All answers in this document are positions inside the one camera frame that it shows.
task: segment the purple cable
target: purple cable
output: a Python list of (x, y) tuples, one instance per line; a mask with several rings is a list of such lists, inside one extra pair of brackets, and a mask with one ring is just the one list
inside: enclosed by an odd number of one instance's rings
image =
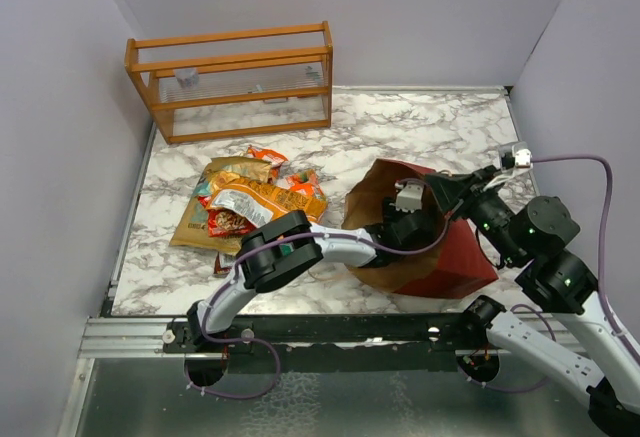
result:
[[(551, 325), (549, 324), (547, 319), (545, 319), (544, 316), (540, 312), (538, 312), (533, 307), (528, 306), (527, 304), (516, 304), (513, 307), (511, 307), (511, 312), (513, 312), (514, 310), (517, 310), (517, 309), (527, 309), (529, 312), (533, 312), (534, 314), (536, 314), (536, 316), (542, 321), (542, 323), (545, 325), (545, 327), (549, 331), (549, 335), (551, 336), (551, 340), (553, 340), (554, 342), (556, 341), (556, 334), (553, 332), (553, 329), (551, 328)], [(463, 375), (465, 375), (469, 379), (469, 382), (471, 382), (473, 384), (476, 384), (476, 385), (479, 385), (479, 386), (481, 386), (481, 387), (483, 387), (485, 389), (493, 390), (493, 391), (496, 391), (496, 392), (502, 392), (503, 394), (526, 394), (527, 392), (533, 392), (534, 390), (538, 390), (538, 389), (544, 387), (545, 385), (547, 385), (549, 383), (549, 378), (548, 377), (544, 377), (543, 379), (541, 379), (540, 381), (536, 382), (535, 384), (533, 384), (533, 385), (531, 385), (529, 387), (523, 387), (523, 388), (520, 388), (520, 389), (509, 389), (509, 388), (504, 388), (504, 387), (498, 387), (496, 385), (483, 384), (482, 382), (474, 380), (469, 375), (467, 375), (465, 373), (465, 371), (462, 370), (462, 368), (460, 366), (458, 366), (458, 371), (461, 372)]]
[[(291, 235), (289, 237), (285, 237), (283, 239), (276, 240), (274, 242), (269, 242), (268, 244), (265, 244), (265, 245), (263, 245), (261, 247), (253, 249), (253, 250), (247, 252), (246, 254), (243, 254), (242, 256), (238, 257), (238, 259), (235, 261), (234, 266), (233, 266), (233, 270), (236, 273), (236, 275), (238, 275), (238, 269), (240, 267), (240, 264), (242, 262), (244, 262), (245, 260), (247, 260), (249, 257), (252, 257), (252, 256), (258, 254), (258, 253), (262, 252), (263, 250), (271, 249), (273, 247), (278, 247), (278, 246), (280, 246), (282, 244), (287, 244), (287, 243), (293, 242), (295, 240), (308, 239), (308, 238), (314, 238), (314, 237), (318, 237), (318, 238), (329, 237), (329, 238), (336, 238), (336, 239), (355, 240), (357, 242), (362, 242), (365, 245), (373, 247), (374, 249), (384, 250), (385, 252), (389, 252), (391, 254), (417, 255), (417, 254), (420, 254), (422, 252), (427, 252), (427, 251), (433, 249), (434, 247), (436, 247), (438, 244), (440, 244), (440, 242), (442, 242), (442, 240), (447, 235), (447, 231), (448, 230), (449, 230), (449, 221), (446, 220), (444, 228), (442, 229), (442, 232), (440, 233), (438, 238), (435, 240), (435, 242), (433, 242), (432, 244), (428, 245), (427, 247), (424, 247), (422, 249), (417, 249), (417, 250), (396, 250), (396, 249), (391, 249), (389, 247), (386, 247), (384, 245), (378, 244), (376, 242), (372, 242), (370, 240), (361, 240), (359, 237), (357, 237), (355, 235), (332, 234), (332, 233), (322, 233), (322, 232), (306, 232), (304, 234)], [(209, 315), (211, 314), (211, 310), (213, 309), (213, 306), (215, 305), (215, 303), (218, 300), (218, 298), (220, 297), (220, 295), (222, 295), (222, 293), (225, 290), (227, 290), (230, 286), (231, 286), (231, 282), (227, 282), (227, 283), (221, 285), (220, 288), (215, 292), (215, 294), (213, 294), (213, 297), (211, 297), (211, 300), (209, 301), (209, 305), (207, 306), (207, 309), (204, 312), (204, 316), (202, 318), (202, 321), (200, 322), (201, 333), (202, 333), (203, 337), (206, 340), (208, 340), (209, 342), (216, 343), (216, 344), (239, 344), (239, 343), (245, 343), (245, 342), (253, 342), (253, 343), (264, 345), (269, 350), (269, 352), (273, 355), (273, 358), (275, 360), (276, 370), (275, 370), (274, 378), (271, 381), (271, 383), (266, 388), (264, 388), (263, 390), (261, 390), (259, 392), (255, 392), (253, 394), (245, 394), (245, 395), (229, 394), (227, 392), (220, 392), (220, 391), (217, 391), (217, 390), (209, 389), (207, 387), (197, 386), (193, 382), (191, 382), (191, 379), (189, 378), (188, 374), (187, 374), (187, 380), (189, 380), (189, 386), (190, 387), (193, 387), (193, 388), (195, 388), (195, 389), (197, 389), (197, 390), (199, 390), (201, 392), (204, 392), (206, 394), (209, 394), (209, 395), (215, 395), (216, 397), (223, 397), (225, 399), (250, 400), (250, 399), (255, 399), (257, 397), (261, 397), (261, 396), (265, 395), (266, 393), (271, 391), (276, 386), (276, 384), (278, 383), (278, 380), (280, 379), (280, 375), (282, 373), (282, 366), (281, 366), (281, 362), (280, 362), (280, 357), (278, 356), (278, 352), (276, 351), (275, 347), (272, 344), (270, 344), (269, 342), (267, 342), (266, 340), (262, 340), (262, 339), (259, 339), (259, 338), (256, 338), (256, 337), (252, 337), (252, 338), (234, 338), (234, 339), (218, 339), (216, 337), (211, 337), (206, 332), (206, 329), (205, 329), (206, 322), (209, 319)]]
[(613, 170), (607, 160), (599, 155), (592, 154), (568, 154), (568, 155), (555, 155), (552, 157), (544, 157), (541, 159), (533, 159), (533, 163), (545, 163), (545, 162), (561, 162), (565, 160), (595, 160), (600, 162), (604, 167), (605, 175), (607, 177), (607, 188), (604, 195), (604, 204), (602, 205), (602, 216), (600, 217), (600, 230), (598, 232), (598, 299), (600, 300), (600, 306), (606, 316), (607, 320), (611, 324), (614, 332), (618, 334), (618, 338), (625, 349), (631, 354), (631, 357), (640, 365), (640, 354), (631, 344), (631, 341), (624, 335), (622, 328), (618, 324), (613, 315), (613, 311), (609, 306), (609, 299), (605, 291), (605, 272), (604, 272), (604, 257), (605, 257), (605, 240), (607, 233), (607, 219), (609, 217), (609, 208), (611, 207), (611, 194), (613, 192)]

